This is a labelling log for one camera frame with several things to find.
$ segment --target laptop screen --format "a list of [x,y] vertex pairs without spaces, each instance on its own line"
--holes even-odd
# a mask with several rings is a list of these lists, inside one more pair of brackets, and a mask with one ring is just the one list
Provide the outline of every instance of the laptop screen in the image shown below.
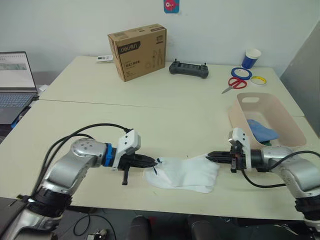
[[25,52],[0,53],[0,91],[32,91],[36,86]]

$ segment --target game controller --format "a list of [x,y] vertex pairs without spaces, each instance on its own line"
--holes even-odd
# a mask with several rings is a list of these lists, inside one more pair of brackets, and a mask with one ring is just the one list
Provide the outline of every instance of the game controller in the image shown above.
[[177,59],[174,60],[174,62],[170,65],[169,71],[171,74],[186,74],[186,75],[192,75],[192,76],[198,76],[203,79],[205,79],[208,74],[209,70],[206,66],[206,63],[204,65],[195,65],[195,64],[188,64],[188,63],[182,63],[177,61]]

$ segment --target black cable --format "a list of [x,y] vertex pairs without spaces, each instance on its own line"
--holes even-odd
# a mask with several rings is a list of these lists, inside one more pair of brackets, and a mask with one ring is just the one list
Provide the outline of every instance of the black cable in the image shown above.
[[[115,128],[120,128],[122,130],[125,131],[125,133],[128,133],[131,131],[131,129],[129,128],[126,128],[124,126],[121,126],[121,125],[118,125],[118,124],[113,124],[113,123],[97,123],[97,124],[92,124],[92,125],[88,125],[88,126],[85,126],[85,127],[82,127],[80,128],[79,130],[73,132],[72,134],[70,134],[69,136],[65,136],[61,139],[59,139],[58,141],[56,141],[51,147],[50,149],[48,150],[48,152],[46,153],[45,155],[45,158],[43,160],[43,163],[42,163],[42,167],[41,167],[41,170],[40,170],[40,174],[39,174],[39,177],[34,185],[34,188],[32,190],[32,193],[31,193],[31,196],[33,197],[34,194],[36,193],[37,189],[39,188],[40,184],[41,184],[41,181],[42,179],[44,178],[46,172],[48,171],[49,169],[49,166],[51,164],[51,162],[53,161],[54,157],[56,156],[57,152],[61,149],[61,147],[71,138],[73,137],[76,137],[76,136],[79,136],[78,134],[86,129],[90,129],[90,128],[94,128],[94,127],[100,127],[100,126],[109,126],[109,127],[115,127]],[[49,157],[49,154],[50,152],[53,150],[53,148],[59,144],[60,145],[55,149],[55,151],[53,152],[53,154],[51,155],[50,159],[48,160],[48,157]]]
[[[283,163],[285,160],[289,159],[289,158],[292,158],[293,156],[295,155],[299,155],[299,154],[314,154],[314,155],[317,155],[319,158],[320,158],[320,154],[315,152],[315,151],[309,151],[309,150],[305,150],[305,151],[296,151],[296,152],[293,152],[293,153],[290,153],[289,155],[283,157],[282,159],[280,159],[278,162],[276,162],[274,165],[272,165],[271,167],[269,167],[267,170],[270,171],[274,168],[276,168],[277,166],[279,166],[281,163]],[[253,186],[257,187],[257,188],[262,188],[262,189],[270,189],[270,188],[277,188],[277,187],[283,187],[285,186],[284,183],[281,183],[281,184],[274,184],[274,185],[259,185],[259,184],[256,184],[254,183],[253,181],[251,181],[249,179],[249,177],[247,176],[246,172],[245,172],[245,169],[241,169],[241,172],[244,176],[244,178]]]
[[[85,233],[88,231],[88,229],[89,229],[89,227],[90,227],[90,223],[91,223],[91,217],[98,217],[98,218],[104,219],[104,220],[110,225],[110,227],[111,227],[111,229],[112,229],[112,232],[113,232],[113,235],[114,235],[114,240],[117,240],[116,231],[115,231],[115,229],[114,229],[114,226],[111,224],[111,222],[110,222],[108,219],[106,219],[104,216],[101,216],[101,215],[89,214],[89,213],[88,213],[88,215],[85,215],[85,216],[81,217],[78,221],[76,221],[76,223],[75,223],[75,225],[74,225],[74,227],[73,227],[73,234],[74,234],[75,236],[77,236],[77,237],[82,236],[83,234],[85,234]],[[85,219],[85,218],[89,218],[89,219],[88,219],[88,224],[87,224],[85,230],[84,230],[83,232],[81,232],[81,233],[76,233],[76,227],[77,227],[77,225],[79,224],[79,222],[80,222],[82,219]]]
[[88,126],[85,126],[83,128],[80,128],[79,130],[71,133],[69,136],[67,136],[61,143],[60,145],[55,149],[55,151],[53,152],[53,154],[51,155],[49,161],[48,161],[48,164],[47,166],[45,167],[45,172],[48,171],[48,168],[51,164],[51,162],[53,161],[54,157],[56,156],[57,152],[61,149],[61,147],[72,137],[74,137],[76,134],[84,131],[84,130],[87,130],[87,129],[90,129],[90,128],[94,128],[94,127],[100,127],[100,126],[109,126],[109,127],[116,127],[116,128],[120,128],[122,130],[125,131],[125,133],[128,133],[131,131],[131,129],[129,128],[126,128],[126,127],[123,127],[123,126],[120,126],[120,125],[117,125],[117,124],[113,124],[113,123],[97,123],[97,124],[92,124],[92,125],[88,125]]
[[295,155],[298,155],[298,154],[314,154],[316,156],[318,156],[320,158],[320,154],[315,152],[315,151],[309,151],[309,150],[305,150],[305,151],[296,151],[296,152],[293,152],[293,153],[290,153],[289,155],[285,156],[284,158],[282,158],[281,160],[279,160],[277,163],[275,163],[274,165],[272,165],[271,167],[268,168],[268,171],[274,169],[275,167],[279,166],[283,161],[295,156]]
[[[82,219],[85,219],[85,218],[88,218],[88,224],[87,224],[85,230],[84,230],[83,232],[79,233],[79,234],[76,233],[76,227],[77,227],[78,223],[80,223],[80,221],[81,221]],[[82,236],[83,234],[85,234],[85,233],[88,231],[88,229],[89,229],[89,227],[90,227],[90,223],[91,223],[91,216],[90,216],[90,214],[88,213],[88,215],[85,215],[85,216],[81,217],[78,221],[76,221],[76,223],[75,223],[74,226],[73,226],[73,234],[74,234],[75,236],[77,236],[77,237]]]
[[245,169],[241,169],[241,172],[244,176],[244,178],[253,186],[257,187],[257,188],[262,188],[262,189],[271,189],[271,188],[277,188],[277,187],[283,187],[285,186],[284,183],[281,183],[281,184],[274,184],[274,185],[259,185],[259,184],[256,184],[254,183],[253,181],[251,181],[249,179],[249,177],[247,176],[246,172],[245,172]]
[[[86,138],[89,138],[89,139],[94,139],[92,136],[88,135],[88,134],[83,134],[83,133],[79,133],[77,135],[75,135],[74,137],[86,137]],[[52,149],[59,143],[61,143],[64,139],[66,139],[66,136],[63,137],[63,138],[60,138],[58,141],[56,141],[54,144],[51,145],[51,147],[49,148],[49,150],[46,152],[46,155],[43,159],[43,163],[42,163],[42,166],[41,166],[41,169],[40,169],[40,173],[39,173],[39,176],[36,180],[36,183],[33,187],[33,190],[32,190],[32,193],[31,193],[31,196],[33,196],[37,189],[39,188],[39,185],[41,184],[41,181],[42,179],[44,178],[46,172],[44,171],[45,170],[45,167],[47,166],[47,161],[48,161],[48,157],[52,151]]]

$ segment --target yellow tape roll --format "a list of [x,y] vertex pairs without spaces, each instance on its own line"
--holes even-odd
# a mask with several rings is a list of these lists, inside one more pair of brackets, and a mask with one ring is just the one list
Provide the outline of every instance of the yellow tape roll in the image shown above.
[[267,83],[267,80],[266,80],[264,77],[262,77],[262,76],[252,76],[252,77],[250,78],[250,81],[251,81],[253,84],[258,85],[258,86],[264,86],[264,85],[266,85],[266,83]]

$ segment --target laptop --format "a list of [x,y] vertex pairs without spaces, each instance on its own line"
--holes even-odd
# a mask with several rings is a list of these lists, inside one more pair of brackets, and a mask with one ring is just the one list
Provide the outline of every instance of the laptop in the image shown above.
[[12,124],[35,96],[26,52],[0,52],[0,124]]

